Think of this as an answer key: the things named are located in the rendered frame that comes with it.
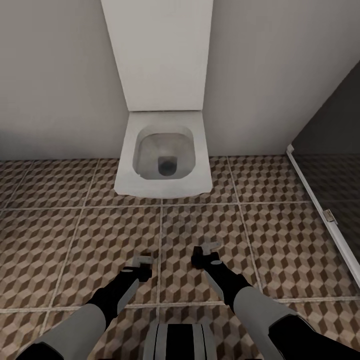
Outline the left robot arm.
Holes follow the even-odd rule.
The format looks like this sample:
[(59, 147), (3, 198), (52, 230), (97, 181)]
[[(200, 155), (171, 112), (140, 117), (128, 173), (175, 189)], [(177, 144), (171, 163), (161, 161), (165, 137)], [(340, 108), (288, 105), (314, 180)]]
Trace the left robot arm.
[(152, 277), (151, 256), (134, 256), (113, 282), (99, 288), (93, 297), (59, 325), (26, 346), (13, 360), (86, 360), (96, 343), (139, 289)]

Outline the robot trunk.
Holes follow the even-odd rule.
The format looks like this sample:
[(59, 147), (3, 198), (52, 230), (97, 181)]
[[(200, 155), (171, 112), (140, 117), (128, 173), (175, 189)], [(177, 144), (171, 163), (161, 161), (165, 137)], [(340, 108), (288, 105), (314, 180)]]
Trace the robot trunk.
[(152, 324), (143, 360), (217, 360), (208, 324)]

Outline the mousetrap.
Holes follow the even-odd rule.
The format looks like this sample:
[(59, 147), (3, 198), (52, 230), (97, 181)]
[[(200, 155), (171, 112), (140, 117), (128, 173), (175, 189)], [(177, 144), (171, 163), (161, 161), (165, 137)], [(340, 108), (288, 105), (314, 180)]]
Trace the mousetrap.
[[(151, 256), (151, 252), (142, 253), (141, 255), (142, 255), (142, 256)], [(149, 270), (150, 270), (151, 264), (141, 263), (141, 264), (140, 264), (140, 267), (142, 267), (142, 268), (143, 268), (143, 267), (149, 268)]]
[(193, 257), (195, 257), (195, 256), (200, 256), (200, 255), (202, 255), (203, 254), (203, 250), (202, 250), (202, 247), (201, 246), (195, 246), (194, 248), (193, 248)]

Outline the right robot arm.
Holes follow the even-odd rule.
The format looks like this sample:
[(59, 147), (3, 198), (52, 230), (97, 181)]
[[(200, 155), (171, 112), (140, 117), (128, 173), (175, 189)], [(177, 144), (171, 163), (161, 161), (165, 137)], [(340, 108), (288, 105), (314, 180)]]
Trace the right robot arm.
[(191, 256), (191, 265), (205, 269), (208, 285), (229, 305), (264, 360), (360, 360), (360, 352), (324, 336), (294, 312), (236, 275), (210, 252), (219, 241), (202, 245), (202, 255)]

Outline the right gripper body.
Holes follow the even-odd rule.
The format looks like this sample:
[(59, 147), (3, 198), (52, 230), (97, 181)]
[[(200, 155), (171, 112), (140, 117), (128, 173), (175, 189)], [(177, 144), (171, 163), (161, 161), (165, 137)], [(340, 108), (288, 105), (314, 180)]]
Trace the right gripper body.
[(205, 262), (207, 259), (211, 259), (211, 258), (216, 258), (216, 259), (219, 259), (219, 254), (218, 252), (211, 252), (210, 255), (197, 255), (197, 256), (192, 256), (194, 258), (194, 261), (195, 261), (195, 268), (197, 270), (200, 270), (200, 269), (205, 269)]

